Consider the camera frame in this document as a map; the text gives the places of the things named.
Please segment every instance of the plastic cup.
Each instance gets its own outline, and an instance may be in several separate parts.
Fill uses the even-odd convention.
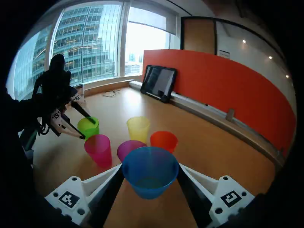
[[[99,121],[96,117],[85,117],[78,122],[77,128],[82,134],[85,135],[85,139],[87,140],[92,135],[99,134]]]
[[[117,156],[121,162],[124,161],[125,157],[133,150],[147,146],[145,143],[137,140],[125,141],[117,149]]]
[[[173,153],[177,146],[178,139],[169,131],[157,131],[151,135],[150,143],[151,146],[160,147]]]
[[[130,118],[127,121],[127,126],[131,140],[137,140],[143,143],[147,142],[150,121],[146,117],[139,116]]]
[[[112,165],[111,143],[107,136],[91,136],[84,143],[84,149],[99,167],[109,168]]]
[[[158,147],[141,147],[123,160],[122,172],[134,191],[143,199],[159,197],[178,174],[179,164],[168,151]]]

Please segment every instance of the wooden floor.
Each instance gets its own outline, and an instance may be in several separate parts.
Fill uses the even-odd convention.
[[[274,165],[261,153],[171,104],[163,104],[131,88],[123,88],[111,98],[97,94],[87,97],[86,101],[91,115],[100,120],[100,133],[111,140],[112,166],[120,163],[116,154],[118,146],[129,140],[127,120],[146,116],[151,122],[149,137],[158,130],[173,132],[179,140],[175,157],[200,173],[215,179],[229,175],[253,195],[265,193],[274,179]],[[68,109],[66,115],[74,126],[82,118],[74,109]],[[57,137],[50,131],[37,138],[34,150],[36,188],[44,196],[71,176],[85,180],[102,172],[86,154],[84,141],[72,136]],[[174,217],[176,226],[196,226],[177,182],[160,198],[146,201],[124,180],[105,227],[147,227],[153,219],[156,221],[151,221],[151,226],[168,227],[174,226]]]

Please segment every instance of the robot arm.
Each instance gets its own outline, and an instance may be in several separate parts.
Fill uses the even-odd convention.
[[[70,119],[64,114],[65,105],[71,102],[71,106],[89,121],[92,123],[95,121],[82,107],[86,105],[86,101],[75,88],[70,86],[71,73],[64,71],[64,63],[63,55],[55,55],[51,60],[49,70],[36,80],[32,99],[39,102],[38,98],[43,98],[43,102],[40,102],[43,110],[42,123],[38,123],[38,133],[45,135],[51,129],[57,136],[64,133],[85,139],[85,136],[70,123]]]

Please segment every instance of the blue plastic cup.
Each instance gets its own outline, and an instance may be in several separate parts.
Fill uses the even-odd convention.
[[[158,147],[141,147],[123,160],[122,172],[143,199],[159,197],[178,174],[179,164],[170,152]]]

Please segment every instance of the black cable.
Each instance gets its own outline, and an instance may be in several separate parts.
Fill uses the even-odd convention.
[[[107,91],[106,93],[108,93],[108,92],[113,92],[114,94],[113,94],[112,96],[107,96],[107,95],[104,95],[104,94],[103,94],[103,96],[104,96],[104,97],[114,97],[114,96],[116,95],[116,92],[118,92],[118,91],[120,91],[120,89],[119,89],[119,90],[113,90],[113,91]]]

